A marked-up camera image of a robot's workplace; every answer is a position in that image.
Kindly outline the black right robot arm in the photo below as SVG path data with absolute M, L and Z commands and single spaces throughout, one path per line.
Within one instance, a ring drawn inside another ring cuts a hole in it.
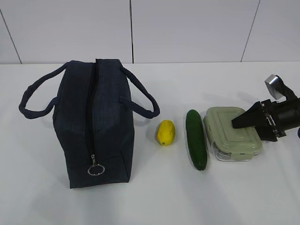
M 286 131 L 300 126 L 300 99 L 258 101 L 232 120 L 233 128 L 254 127 L 263 141 L 276 142 Z

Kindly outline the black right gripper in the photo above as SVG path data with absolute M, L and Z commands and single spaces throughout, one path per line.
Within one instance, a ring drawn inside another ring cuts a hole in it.
M 283 123 L 279 121 L 279 111 L 283 102 L 271 102 L 270 99 L 254 103 L 247 111 L 232 120 L 233 128 L 255 127 L 263 141 L 277 142 L 286 136 Z

